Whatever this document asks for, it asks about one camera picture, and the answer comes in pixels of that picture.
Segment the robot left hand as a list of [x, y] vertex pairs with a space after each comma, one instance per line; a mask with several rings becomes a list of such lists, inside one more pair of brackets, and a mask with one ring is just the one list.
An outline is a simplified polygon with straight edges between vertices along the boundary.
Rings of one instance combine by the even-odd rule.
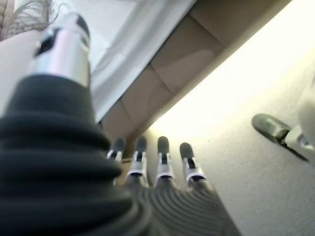
[[46, 29], [31, 72], [0, 120], [3, 236], [238, 236], [238, 228], [188, 143], [177, 188], [169, 141], [157, 143], [147, 180], [147, 141], [138, 139], [123, 185], [119, 155], [96, 126], [90, 96], [89, 29], [75, 13]]

